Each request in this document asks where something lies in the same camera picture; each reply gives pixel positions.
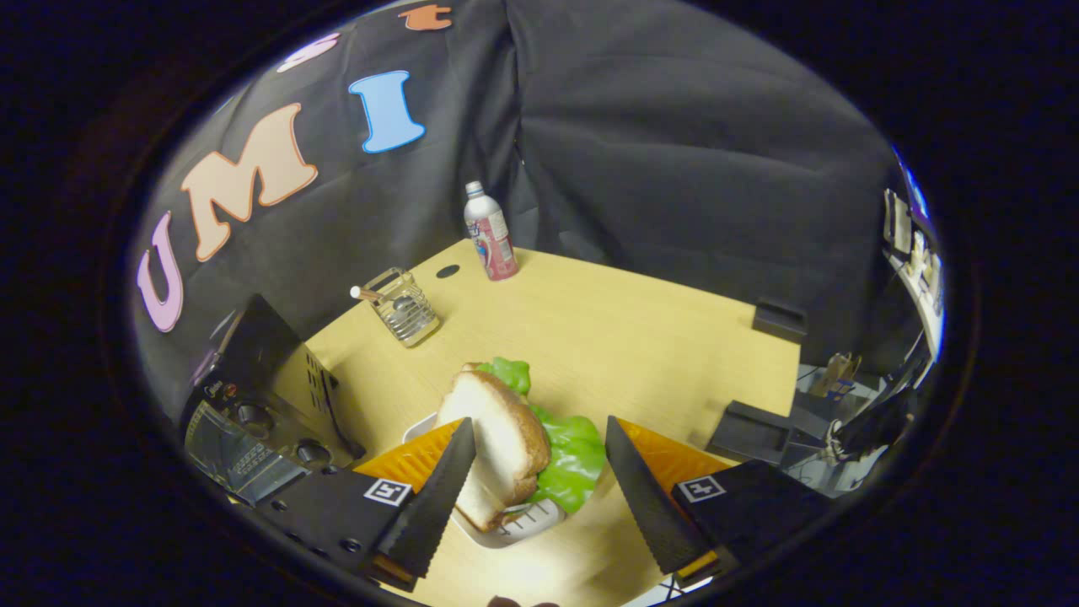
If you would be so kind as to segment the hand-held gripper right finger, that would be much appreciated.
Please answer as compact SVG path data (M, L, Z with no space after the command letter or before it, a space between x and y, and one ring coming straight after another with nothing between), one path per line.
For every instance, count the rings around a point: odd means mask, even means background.
M728 465L700 449L609 416L606 460L660 572L679 584L771 556L833 501L770 464Z

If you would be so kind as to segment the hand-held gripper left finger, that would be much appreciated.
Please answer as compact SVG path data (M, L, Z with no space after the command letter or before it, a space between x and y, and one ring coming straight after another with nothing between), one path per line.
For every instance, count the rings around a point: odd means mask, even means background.
M343 572L411 592L427 576L474 458L474 423L464 417L355 470L301 475L255 511Z

